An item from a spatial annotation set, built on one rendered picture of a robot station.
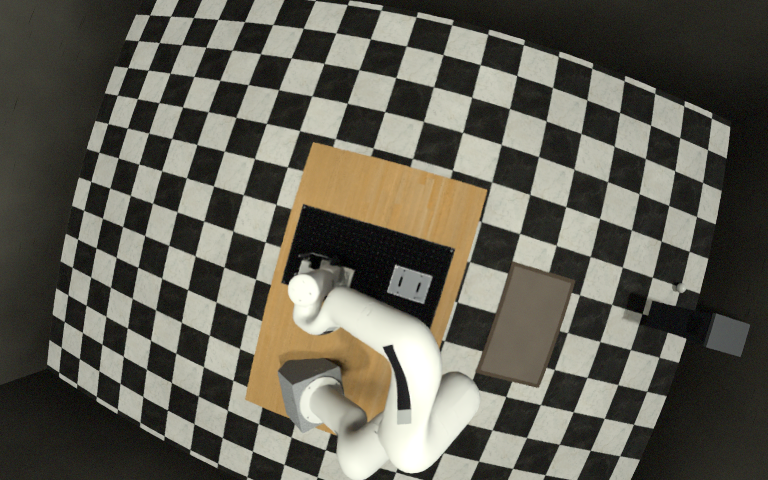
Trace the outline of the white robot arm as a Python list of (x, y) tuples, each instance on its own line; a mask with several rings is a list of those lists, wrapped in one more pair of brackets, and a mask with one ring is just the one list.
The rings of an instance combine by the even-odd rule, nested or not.
[(288, 285), (294, 322), (312, 335), (342, 327), (382, 354), (392, 374), (384, 411), (369, 422), (366, 412), (341, 396), (340, 383), (328, 376), (314, 379), (303, 390), (303, 417), (312, 423), (324, 421), (337, 436), (340, 432), (337, 458), (350, 479), (368, 478), (389, 459), (401, 471), (424, 471), (477, 412), (477, 385), (461, 372), (442, 375), (439, 347), (421, 320), (352, 288), (333, 289), (332, 275), (324, 269), (311, 271), (311, 264), (302, 260)]

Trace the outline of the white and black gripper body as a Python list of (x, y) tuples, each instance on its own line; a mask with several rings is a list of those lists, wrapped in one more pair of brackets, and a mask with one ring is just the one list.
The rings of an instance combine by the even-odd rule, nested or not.
[[(340, 267), (339, 266), (335, 266), (335, 265), (331, 266), (328, 263), (328, 264), (323, 265), (320, 269), (324, 269), (324, 270), (328, 271), (332, 275), (333, 279), (336, 279), (336, 281), (338, 280), (338, 277), (339, 277), (339, 274), (340, 274)], [(336, 281), (334, 282), (333, 289), (336, 287), (336, 284), (337, 284)]]

